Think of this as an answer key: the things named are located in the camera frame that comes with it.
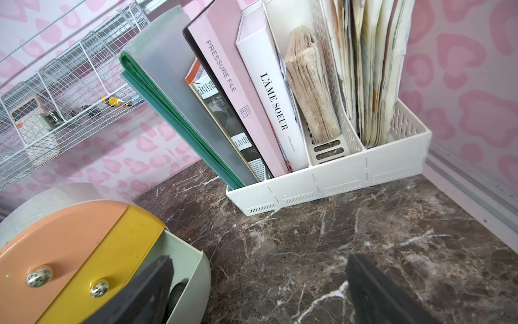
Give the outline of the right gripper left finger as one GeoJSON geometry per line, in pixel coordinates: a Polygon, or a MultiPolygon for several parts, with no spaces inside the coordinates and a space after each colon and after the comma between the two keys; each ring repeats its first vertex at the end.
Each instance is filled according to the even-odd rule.
{"type": "Polygon", "coordinates": [[[171,258],[158,257],[84,322],[162,323],[173,275],[171,258]]]}

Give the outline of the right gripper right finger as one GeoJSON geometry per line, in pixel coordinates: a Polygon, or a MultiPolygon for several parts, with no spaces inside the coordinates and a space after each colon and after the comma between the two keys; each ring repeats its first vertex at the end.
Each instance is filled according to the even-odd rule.
{"type": "Polygon", "coordinates": [[[364,255],[349,256],[346,274],[360,323],[438,323],[364,255]]]}

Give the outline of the black earphone case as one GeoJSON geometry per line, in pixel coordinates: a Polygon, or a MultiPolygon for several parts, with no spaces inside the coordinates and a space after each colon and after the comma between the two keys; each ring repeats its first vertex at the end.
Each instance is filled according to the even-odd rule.
{"type": "Polygon", "coordinates": [[[165,314],[163,318],[163,323],[167,323],[169,320],[171,313],[175,309],[177,303],[180,300],[180,297],[183,294],[183,291],[186,289],[186,286],[188,284],[188,280],[184,279],[181,282],[177,283],[171,290],[171,293],[169,295],[168,302],[166,304],[165,314]]]}

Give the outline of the grey bottom drawer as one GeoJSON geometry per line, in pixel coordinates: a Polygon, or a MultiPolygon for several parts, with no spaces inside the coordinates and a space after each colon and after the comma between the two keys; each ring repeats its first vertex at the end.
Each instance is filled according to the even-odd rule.
{"type": "Polygon", "coordinates": [[[166,229],[143,260],[136,275],[139,275],[155,259],[163,255],[171,258],[174,268],[169,294],[177,283],[184,279],[188,280],[186,289],[167,323],[200,323],[205,314],[211,288],[209,260],[204,252],[189,245],[166,229]]]}

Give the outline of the orange top drawer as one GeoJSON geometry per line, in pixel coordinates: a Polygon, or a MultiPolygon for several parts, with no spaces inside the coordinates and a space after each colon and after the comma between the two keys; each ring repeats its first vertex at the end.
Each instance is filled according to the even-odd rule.
{"type": "Polygon", "coordinates": [[[36,323],[128,208],[85,202],[37,221],[1,248],[1,322],[36,323]]]}

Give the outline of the white round drawer cabinet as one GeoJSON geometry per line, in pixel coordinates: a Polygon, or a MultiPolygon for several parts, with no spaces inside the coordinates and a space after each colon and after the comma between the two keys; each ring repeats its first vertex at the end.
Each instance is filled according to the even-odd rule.
{"type": "Polygon", "coordinates": [[[57,186],[24,202],[1,222],[1,247],[48,215],[79,203],[106,200],[99,186],[75,183],[57,186]]]}

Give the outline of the yellow drawer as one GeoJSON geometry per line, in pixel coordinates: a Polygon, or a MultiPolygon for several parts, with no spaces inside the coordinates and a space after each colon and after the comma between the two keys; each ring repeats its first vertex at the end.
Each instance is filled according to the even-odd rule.
{"type": "Polygon", "coordinates": [[[38,323],[82,323],[132,279],[165,230],[153,214],[130,205],[38,323]]]}

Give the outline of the white file organizer box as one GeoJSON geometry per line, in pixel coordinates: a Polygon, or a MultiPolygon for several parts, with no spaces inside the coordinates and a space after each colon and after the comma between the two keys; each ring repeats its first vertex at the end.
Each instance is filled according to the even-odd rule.
{"type": "Polygon", "coordinates": [[[309,167],[241,189],[227,190],[231,201],[246,216],[251,216],[421,174],[432,132],[402,101],[395,105],[387,144],[365,148],[353,129],[343,107],[321,1],[256,1],[242,12],[249,14],[260,8],[267,13],[282,54],[287,51],[290,32],[301,25],[317,37],[342,131],[338,140],[343,152],[318,160],[310,131],[303,124],[309,167]]]}

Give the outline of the yellow black utility knife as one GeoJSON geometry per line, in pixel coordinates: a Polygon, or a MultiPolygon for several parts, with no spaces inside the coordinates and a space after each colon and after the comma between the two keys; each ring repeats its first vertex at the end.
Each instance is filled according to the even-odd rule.
{"type": "Polygon", "coordinates": [[[124,101],[123,99],[119,99],[117,97],[108,97],[108,96],[103,96],[101,98],[101,103],[103,105],[105,105],[106,107],[112,107],[112,108],[117,108],[117,107],[128,108],[128,107],[134,106],[132,101],[124,101]]]}

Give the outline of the grey stapler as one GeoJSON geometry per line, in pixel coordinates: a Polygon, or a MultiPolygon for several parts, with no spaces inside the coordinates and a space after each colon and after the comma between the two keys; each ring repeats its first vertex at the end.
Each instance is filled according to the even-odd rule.
{"type": "Polygon", "coordinates": [[[64,123],[64,120],[56,110],[41,113],[38,121],[47,131],[51,132],[64,123]]]}

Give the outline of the pink white calculator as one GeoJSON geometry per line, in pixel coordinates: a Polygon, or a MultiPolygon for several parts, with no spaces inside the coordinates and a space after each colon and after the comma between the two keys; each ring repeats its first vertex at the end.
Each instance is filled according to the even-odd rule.
{"type": "Polygon", "coordinates": [[[26,144],[39,140],[47,132],[47,127],[41,118],[45,111],[45,104],[38,95],[23,99],[20,103],[9,108],[18,131],[26,144]]]}

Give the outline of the teal green folder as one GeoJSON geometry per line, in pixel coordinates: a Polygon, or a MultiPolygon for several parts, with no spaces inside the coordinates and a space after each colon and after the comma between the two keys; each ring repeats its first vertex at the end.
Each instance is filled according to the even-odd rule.
{"type": "Polygon", "coordinates": [[[196,57],[183,36],[189,22],[180,5],[155,18],[123,48],[122,77],[229,189],[255,184],[255,173],[184,80],[196,57]]]}

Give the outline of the stack of magazines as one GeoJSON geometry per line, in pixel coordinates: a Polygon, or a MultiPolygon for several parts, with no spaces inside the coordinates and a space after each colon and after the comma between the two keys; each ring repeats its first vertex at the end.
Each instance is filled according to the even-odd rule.
{"type": "Polygon", "coordinates": [[[366,148],[389,140],[414,1],[313,1],[315,29],[294,29],[287,79],[314,143],[341,134],[339,115],[366,148]]]}

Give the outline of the black binder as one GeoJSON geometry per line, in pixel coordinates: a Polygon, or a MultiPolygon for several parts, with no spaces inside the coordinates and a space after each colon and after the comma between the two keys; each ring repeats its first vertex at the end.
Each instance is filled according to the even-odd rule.
{"type": "Polygon", "coordinates": [[[184,28],[183,35],[270,173],[284,176],[289,167],[235,45],[240,20],[237,1],[211,1],[184,28]]]}

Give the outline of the white pink book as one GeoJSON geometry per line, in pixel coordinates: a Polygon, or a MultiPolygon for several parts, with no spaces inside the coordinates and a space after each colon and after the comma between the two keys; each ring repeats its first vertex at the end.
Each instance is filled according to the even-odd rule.
{"type": "Polygon", "coordinates": [[[236,46],[289,168],[307,168],[304,136],[263,5],[242,16],[236,46]]]}

